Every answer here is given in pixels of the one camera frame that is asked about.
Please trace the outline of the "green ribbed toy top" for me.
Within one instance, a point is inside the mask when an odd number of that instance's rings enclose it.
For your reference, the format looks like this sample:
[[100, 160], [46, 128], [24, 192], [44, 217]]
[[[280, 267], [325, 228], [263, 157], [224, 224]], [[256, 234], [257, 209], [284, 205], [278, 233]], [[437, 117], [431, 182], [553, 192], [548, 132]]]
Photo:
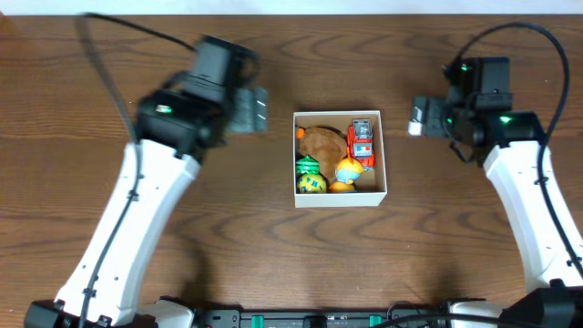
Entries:
[[304, 158], [298, 159], [295, 162], [295, 173], [299, 175], [319, 174], [320, 164], [317, 160], [313, 159], [311, 156], [305, 156]]

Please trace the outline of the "red toy fire truck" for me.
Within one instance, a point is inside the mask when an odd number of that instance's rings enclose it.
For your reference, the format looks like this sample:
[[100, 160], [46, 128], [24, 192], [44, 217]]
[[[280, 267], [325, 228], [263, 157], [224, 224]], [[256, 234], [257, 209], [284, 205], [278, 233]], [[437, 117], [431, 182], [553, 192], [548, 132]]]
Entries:
[[348, 128], [347, 144], [350, 156], [357, 159], [365, 171], [373, 170], [375, 155], [370, 119], [356, 118], [352, 121], [352, 125]]

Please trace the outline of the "brown plush toy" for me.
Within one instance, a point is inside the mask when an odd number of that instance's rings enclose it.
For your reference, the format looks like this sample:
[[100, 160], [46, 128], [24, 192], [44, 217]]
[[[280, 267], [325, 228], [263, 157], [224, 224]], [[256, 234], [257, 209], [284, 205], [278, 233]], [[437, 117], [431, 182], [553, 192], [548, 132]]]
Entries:
[[347, 157], [347, 142], [335, 130], [321, 127], [297, 128], [298, 151], [319, 163], [320, 173], [327, 179], [335, 177], [335, 169]]

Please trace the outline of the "yellow ball with blue letters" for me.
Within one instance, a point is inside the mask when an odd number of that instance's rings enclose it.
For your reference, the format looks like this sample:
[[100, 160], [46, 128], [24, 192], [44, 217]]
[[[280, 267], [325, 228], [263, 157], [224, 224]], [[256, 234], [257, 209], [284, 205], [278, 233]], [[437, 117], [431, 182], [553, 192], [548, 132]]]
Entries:
[[298, 178], [296, 183], [300, 194], [320, 194], [327, 192], [327, 181], [319, 173], [306, 173]]

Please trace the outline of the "blue and orange duck toy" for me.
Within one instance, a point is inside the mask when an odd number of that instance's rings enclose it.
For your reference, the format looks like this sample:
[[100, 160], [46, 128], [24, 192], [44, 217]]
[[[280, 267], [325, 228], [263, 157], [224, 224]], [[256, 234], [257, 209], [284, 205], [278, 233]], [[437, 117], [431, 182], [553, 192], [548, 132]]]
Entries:
[[335, 169], [335, 181], [329, 187], [331, 193], [356, 192], [354, 182], [364, 172], [360, 161], [353, 158], [342, 159]]

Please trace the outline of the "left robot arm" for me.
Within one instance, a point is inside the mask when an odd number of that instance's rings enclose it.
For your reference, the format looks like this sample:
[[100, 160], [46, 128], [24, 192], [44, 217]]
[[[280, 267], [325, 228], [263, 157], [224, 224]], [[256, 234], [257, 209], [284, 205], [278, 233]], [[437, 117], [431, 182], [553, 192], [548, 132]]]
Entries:
[[145, 271], [169, 216], [227, 132], [267, 128], [267, 94], [247, 64], [259, 55], [205, 36], [187, 71], [143, 97], [115, 188], [87, 249], [52, 300], [32, 302], [27, 327], [191, 327], [173, 299], [140, 306]]

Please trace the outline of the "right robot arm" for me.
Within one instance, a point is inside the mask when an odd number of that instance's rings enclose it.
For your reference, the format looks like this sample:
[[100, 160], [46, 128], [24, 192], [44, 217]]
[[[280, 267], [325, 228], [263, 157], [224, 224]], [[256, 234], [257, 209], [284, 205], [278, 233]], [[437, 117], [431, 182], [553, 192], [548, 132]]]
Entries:
[[558, 187], [537, 115], [512, 109], [506, 57], [457, 58], [445, 70], [446, 97], [415, 97], [409, 133], [448, 138], [472, 149], [501, 199], [523, 263], [526, 296], [509, 306], [451, 301], [451, 327], [477, 327], [468, 316], [542, 327], [582, 324], [582, 238]]

